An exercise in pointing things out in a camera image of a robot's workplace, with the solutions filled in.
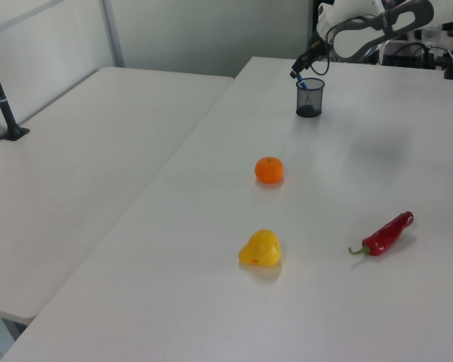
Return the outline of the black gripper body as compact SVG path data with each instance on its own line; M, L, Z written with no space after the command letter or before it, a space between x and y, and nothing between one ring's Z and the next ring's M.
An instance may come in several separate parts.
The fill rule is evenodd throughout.
M322 55L322 43L316 41L296 60L296 70L308 69Z

